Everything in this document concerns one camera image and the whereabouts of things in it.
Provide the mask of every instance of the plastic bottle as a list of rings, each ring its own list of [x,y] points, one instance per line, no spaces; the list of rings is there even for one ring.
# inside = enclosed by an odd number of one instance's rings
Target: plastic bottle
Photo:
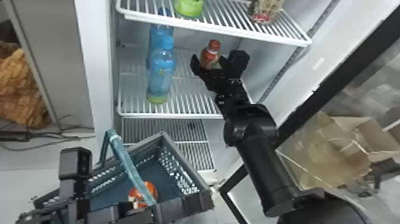
[[[174,38],[164,36],[161,39],[161,47],[151,54],[146,97],[152,104],[163,104],[170,93],[172,76],[176,68],[173,46]]]
[[[210,40],[208,47],[204,48],[200,54],[200,66],[204,69],[212,69],[213,64],[220,59],[221,43],[217,40]]]
[[[165,13],[168,17],[171,17],[171,11],[168,8],[165,8]],[[163,8],[158,9],[158,15],[164,15]],[[149,48],[147,51],[146,57],[146,68],[150,68],[150,56],[151,53],[161,47],[161,39],[164,36],[172,36],[174,32],[174,28],[166,25],[160,24],[152,24],[150,27],[150,34],[149,34]]]

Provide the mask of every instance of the blue basket handle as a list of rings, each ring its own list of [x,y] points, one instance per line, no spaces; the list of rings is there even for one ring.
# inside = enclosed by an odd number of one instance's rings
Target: blue basket handle
[[[133,186],[135,186],[135,188],[143,195],[143,199],[147,205],[152,206],[156,204],[157,202],[154,200],[154,197],[145,186],[145,183],[136,169],[136,166],[133,164],[132,159],[125,150],[121,136],[117,135],[114,129],[110,129],[105,132],[99,159],[100,168],[104,168],[105,166],[105,158],[107,155],[108,146],[111,147],[114,156],[122,161],[130,181],[133,183]]]

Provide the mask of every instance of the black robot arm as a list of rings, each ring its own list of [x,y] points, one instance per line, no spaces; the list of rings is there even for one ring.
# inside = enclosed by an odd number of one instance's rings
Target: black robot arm
[[[224,119],[224,140],[236,147],[260,197],[267,217],[279,216],[279,224],[370,223],[353,204],[323,188],[301,191],[278,158],[274,144],[276,124],[262,104],[251,104],[240,79],[250,57],[244,51],[231,51],[220,58],[221,69],[200,67],[193,55],[190,67],[210,91]]]

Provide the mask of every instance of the wire shelf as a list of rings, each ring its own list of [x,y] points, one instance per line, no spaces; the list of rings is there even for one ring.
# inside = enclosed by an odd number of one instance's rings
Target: wire shelf
[[[120,51],[120,86],[117,111],[123,117],[170,119],[221,119],[214,103],[214,93],[208,91],[201,79],[189,67],[192,52],[176,50],[177,67],[168,101],[153,105],[146,99],[146,53],[138,47]]]
[[[213,155],[200,119],[122,119],[125,146],[161,131],[171,136],[196,170],[215,170]]]
[[[247,15],[250,1],[204,0],[202,15],[197,19],[183,18],[173,10],[173,0],[117,0],[115,7],[127,20],[163,24],[185,29],[256,39],[259,41],[307,46],[311,39],[281,10],[268,25],[253,23]],[[158,15],[158,9],[169,8],[171,17]]]

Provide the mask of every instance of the blue bottle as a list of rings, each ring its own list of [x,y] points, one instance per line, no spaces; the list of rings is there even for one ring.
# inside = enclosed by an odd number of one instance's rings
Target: blue bottle
[[[164,36],[161,39],[161,47],[151,54],[146,97],[152,104],[165,103],[170,93],[172,77],[176,68],[173,46],[174,38]]]
[[[168,8],[165,8],[165,13],[168,17],[171,17],[171,11]],[[163,8],[158,9],[158,15],[164,15]],[[149,49],[147,51],[146,57],[146,68],[150,68],[150,56],[151,53],[161,47],[161,39],[163,36],[172,36],[174,29],[170,26],[160,25],[160,24],[152,24],[150,28],[149,35]]]

